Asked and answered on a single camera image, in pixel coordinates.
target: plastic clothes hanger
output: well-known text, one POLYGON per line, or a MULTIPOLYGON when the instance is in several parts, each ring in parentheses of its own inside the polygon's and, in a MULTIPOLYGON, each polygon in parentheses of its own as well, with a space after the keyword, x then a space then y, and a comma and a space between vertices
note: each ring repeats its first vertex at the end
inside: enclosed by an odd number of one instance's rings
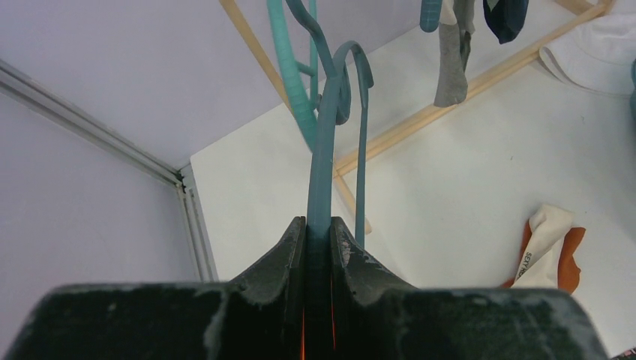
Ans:
POLYGON ((443 0, 421 0, 419 27, 423 32, 434 32, 440 24, 443 0))
MULTIPOLYGON (((268 0, 267 7, 274 37, 274 47, 278 64, 289 98, 293 115, 301 129, 307 145, 313 151, 310 190, 307 208, 307 224, 322 235, 328 235, 331 223, 332 167, 334 153, 335 125, 342 125, 348 119, 351 110, 351 88, 345 58, 348 52, 353 54, 358 69, 358 86, 361 99, 360 143, 358 156, 358 179, 356 186, 355 240, 364 246, 365 241, 365 152, 367 139, 368 89, 373 86, 373 75, 367 56, 355 41, 344 43, 332 58, 329 46, 315 19, 307 11, 301 0, 286 0, 287 6, 296 21, 303 26, 312 38, 312 61, 310 67, 299 66, 294 58, 292 46, 284 18, 283 0, 268 0), (317 58, 327 76, 322 97, 318 95, 317 58), (310 100, 300 79, 300 73, 311 72, 315 84, 310 87, 310 100)), ((310 0, 310 10, 316 12, 315 0, 310 0)))
MULTIPOLYGON (((361 101, 355 204, 355 242, 361 247, 365 243, 365 160, 369 88, 373 86, 374 80, 367 56, 358 43, 347 41, 336 50, 332 58, 323 30, 315 17, 307 12, 301 0, 286 0, 296 21, 311 35, 317 56, 327 76, 322 97, 317 96, 317 86, 311 87, 312 98, 316 100, 311 102, 299 76, 299 71, 302 71, 303 67, 299 67, 293 57, 282 1, 267 1, 276 55, 294 117, 305 136, 305 141, 313 149, 307 201, 307 235, 304 244, 304 346, 307 353, 318 354, 316 359, 329 359, 330 354, 324 352, 333 344, 330 231, 334 138, 335 126, 342 125, 348 120, 351 109, 347 54, 352 53, 358 71, 361 101)), ((310 4, 311 8, 315 13, 315 3, 310 4)), ((311 76, 313 78, 316 75, 317 69, 311 76)))

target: white cloth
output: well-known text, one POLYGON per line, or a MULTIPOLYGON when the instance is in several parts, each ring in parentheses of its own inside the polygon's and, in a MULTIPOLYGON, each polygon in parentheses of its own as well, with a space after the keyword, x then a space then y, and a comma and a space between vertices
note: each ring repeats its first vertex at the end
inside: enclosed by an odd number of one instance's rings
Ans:
POLYGON ((618 0, 612 11, 572 29, 539 50, 559 80, 591 92, 629 96, 636 59, 636 0, 618 0))
POLYGON ((532 236, 511 287, 559 287, 559 259, 574 218, 574 213, 547 204, 530 218, 532 236))

